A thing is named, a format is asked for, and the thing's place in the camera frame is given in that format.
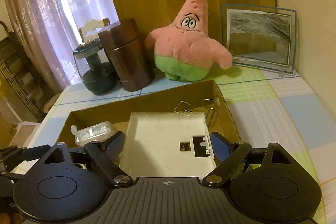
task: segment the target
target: patrick star plush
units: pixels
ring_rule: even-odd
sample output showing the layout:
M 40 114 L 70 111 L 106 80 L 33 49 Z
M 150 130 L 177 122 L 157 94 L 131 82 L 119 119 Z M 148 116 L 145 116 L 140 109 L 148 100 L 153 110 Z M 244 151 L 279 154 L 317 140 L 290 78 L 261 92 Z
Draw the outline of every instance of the patrick star plush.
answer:
M 214 62 L 222 69 L 232 65 L 230 52 L 208 37 L 207 0 L 186 0 L 170 25 L 153 30 L 145 47 L 154 48 L 155 65 L 168 79 L 198 81 Z

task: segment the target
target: ridged black surface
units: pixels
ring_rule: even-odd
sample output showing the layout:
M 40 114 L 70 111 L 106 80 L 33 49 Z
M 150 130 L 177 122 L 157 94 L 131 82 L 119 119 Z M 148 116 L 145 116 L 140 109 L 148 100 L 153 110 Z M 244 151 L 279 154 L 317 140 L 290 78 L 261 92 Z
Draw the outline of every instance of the ridged black surface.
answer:
M 33 222 L 28 220 L 23 222 L 23 224 L 30 223 Z M 259 222 L 238 212 L 220 189 L 206 188 L 197 178 L 139 178 L 132 187 L 113 190 L 106 202 L 91 215 L 71 223 L 256 224 Z

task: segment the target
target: crosshair symbol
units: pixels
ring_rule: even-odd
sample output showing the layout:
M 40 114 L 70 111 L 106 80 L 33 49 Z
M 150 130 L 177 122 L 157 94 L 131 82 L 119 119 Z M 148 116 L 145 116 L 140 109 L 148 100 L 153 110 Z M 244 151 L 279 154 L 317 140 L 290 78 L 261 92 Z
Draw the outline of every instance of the crosshair symbol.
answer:
M 165 180 L 163 183 L 166 184 L 166 185 L 168 186 L 168 185 L 170 185 L 170 184 L 172 184 L 172 183 L 174 183 L 174 182 L 172 182 L 171 180 Z

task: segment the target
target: plaid tablecloth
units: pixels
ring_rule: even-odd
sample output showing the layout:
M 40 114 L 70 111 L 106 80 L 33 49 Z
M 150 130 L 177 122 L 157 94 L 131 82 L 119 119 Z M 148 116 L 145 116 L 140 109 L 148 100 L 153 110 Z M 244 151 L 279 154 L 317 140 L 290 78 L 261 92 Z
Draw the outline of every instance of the plaid tablecloth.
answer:
M 336 123 L 311 88 L 298 75 L 279 74 L 247 67 L 210 71 L 238 126 L 241 138 L 253 147 L 280 143 L 319 183 L 323 199 L 314 217 L 317 223 L 336 224 Z M 67 87 L 43 120 L 29 147 L 54 145 L 68 114 L 105 103 L 137 97 L 188 83 L 170 81 L 162 73 L 149 86 L 127 92 L 119 85 L 103 96 L 83 84 Z M 22 163 L 25 173 L 34 162 Z

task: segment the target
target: thermos lid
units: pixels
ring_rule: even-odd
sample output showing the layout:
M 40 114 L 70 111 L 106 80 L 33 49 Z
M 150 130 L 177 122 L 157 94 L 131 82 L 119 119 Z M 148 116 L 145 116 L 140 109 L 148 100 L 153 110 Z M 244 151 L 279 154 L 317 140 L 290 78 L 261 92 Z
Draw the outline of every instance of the thermos lid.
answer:
M 76 59 L 82 59 L 89 57 L 103 48 L 100 40 L 96 38 L 95 40 L 91 41 L 88 44 L 79 45 L 74 51 L 73 56 Z
M 138 37 L 138 28 L 134 18 L 120 21 L 119 25 L 111 24 L 98 33 L 99 39 L 105 50 L 119 48 Z

